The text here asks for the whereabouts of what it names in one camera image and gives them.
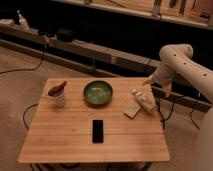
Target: bottle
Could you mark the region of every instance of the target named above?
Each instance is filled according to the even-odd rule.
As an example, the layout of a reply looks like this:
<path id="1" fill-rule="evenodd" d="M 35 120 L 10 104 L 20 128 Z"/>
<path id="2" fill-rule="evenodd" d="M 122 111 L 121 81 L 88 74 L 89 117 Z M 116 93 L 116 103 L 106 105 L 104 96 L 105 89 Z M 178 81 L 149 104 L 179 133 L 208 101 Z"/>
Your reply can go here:
<path id="1" fill-rule="evenodd" d="M 135 99 L 137 102 L 149 113 L 154 114 L 157 111 L 157 106 L 155 103 L 150 100 L 144 93 L 141 91 L 137 91 L 134 89 L 132 91 L 133 96 L 135 96 Z"/>
<path id="2" fill-rule="evenodd" d="M 24 31 L 29 31 L 30 27 L 27 23 L 27 20 L 22 16 L 22 14 L 20 13 L 20 10 L 18 10 L 17 13 L 18 13 L 18 17 L 19 17 L 19 23 L 20 23 L 22 29 Z"/>

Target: white cup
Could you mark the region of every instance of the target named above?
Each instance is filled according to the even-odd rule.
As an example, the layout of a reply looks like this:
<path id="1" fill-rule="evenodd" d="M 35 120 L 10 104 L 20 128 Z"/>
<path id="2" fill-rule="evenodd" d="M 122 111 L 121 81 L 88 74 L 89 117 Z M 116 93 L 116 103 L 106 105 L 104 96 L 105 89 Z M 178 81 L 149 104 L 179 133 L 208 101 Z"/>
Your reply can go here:
<path id="1" fill-rule="evenodd" d="M 63 107 L 65 105 L 65 93 L 64 91 L 59 95 L 59 96 L 51 96 L 50 97 L 53 102 L 54 102 L 54 105 L 57 106 L 57 107 Z"/>

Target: wall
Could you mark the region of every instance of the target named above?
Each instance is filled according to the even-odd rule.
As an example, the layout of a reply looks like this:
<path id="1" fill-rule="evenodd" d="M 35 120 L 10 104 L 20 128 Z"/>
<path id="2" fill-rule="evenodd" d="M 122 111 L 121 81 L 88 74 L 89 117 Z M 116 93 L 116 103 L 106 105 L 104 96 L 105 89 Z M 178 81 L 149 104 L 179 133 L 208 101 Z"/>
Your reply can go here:
<path id="1" fill-rule="evenodd" d="M 29 24 L 55 32 L 72 28 L 76 38 L 122 51 L 158 59 L 159 49 L 170 43 L 190 43 L 193 60 L 213 69 L 213 31 L 178 24 L 153 21 L 49 0 L 1 0 L 0 18 L 18 22 L 21 9 Z"/>

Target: wooden shelf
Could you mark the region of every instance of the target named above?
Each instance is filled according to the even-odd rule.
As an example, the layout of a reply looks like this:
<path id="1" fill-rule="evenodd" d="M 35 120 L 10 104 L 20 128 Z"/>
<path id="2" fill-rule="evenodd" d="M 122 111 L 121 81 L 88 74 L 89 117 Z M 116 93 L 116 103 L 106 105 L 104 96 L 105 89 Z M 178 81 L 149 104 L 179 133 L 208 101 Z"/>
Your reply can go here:
<path id="1" fill-rule="evenodd" d="M 186 26 L 195 27 L 195 28 L 213 30 L 213 27 L 208 26 L 207 23 L 193 21 L 191 17 L 189 17 L 190 8 L 188 6 L 192 4 L 192 0 L 187 1 L 186 10 L 183 17 L 177 14 L 177 10 L 179 10 L 180 8 L 180 1 L 178 1 L 179 4 L 178 3 L 176 4 L 176 7 L 173 9 L 173 11 L 171 9 L 169 10 L 168 8 L 166 8 L 166 6 L 168 6 L 168 0 L 164 1 L 164 3 L 162 2 L 161 17 L 160 16 L 153 17 L 151 15 L 152 6 L 150 5 L 152 5 L 151 3 L 152 1 L 150 3 L 147 3 L 147 5 L 145 3 L 144 5 L 140 5 L 141 10 L 138 10 L 139 7 L 136 7 L 136 5 L 131 5 L 131 6 L 128 5 L 128 3 L 126 2 L 127 0 L 116 1 L 117 3 L 122 1 L 125 2 L 125 4 L 123 3 L 122 5 L 123 6 L 126 5 L 126 8 L 116 6 L 116 4 L 110 3 L 109 1 L 105 1 L 105 0 L 94 0 L 93 3 L 90 3 L 89 5 L 85 5 L 83 0 L 53 0 L 53 1 L 72 4 L 72 5 L 78 5 L 78 6 L 83 6 L 83 7 L 93 8 L 93 9 L 105 10 L 105 11 L 115 12 L 120 14 L 126 14 L 131 16 L 137 16 L 137 17 L 142 17 L 142 18 L 147 18 L 152 20 L 165 21 L 169 23 L 186 25 Z"/>

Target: brown object in cup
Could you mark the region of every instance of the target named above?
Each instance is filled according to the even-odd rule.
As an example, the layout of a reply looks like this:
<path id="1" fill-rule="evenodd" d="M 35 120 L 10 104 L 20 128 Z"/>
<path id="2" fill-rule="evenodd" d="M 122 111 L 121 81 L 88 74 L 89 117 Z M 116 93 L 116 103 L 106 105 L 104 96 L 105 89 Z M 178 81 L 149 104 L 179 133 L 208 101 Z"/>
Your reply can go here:
<path id="1" fill-rule="evenodd" d="M 53 88 L 51 88 L 48 91 L 48 95 L 49 96 L 53 96 L 53 97 L 57 97 L 59 95 L 61 95 L 64 91 L 64 87 L 67 85 L 67 82 L 64 81 L 63 83 L 59 84 L 58 86 L 55 86 Z"/>

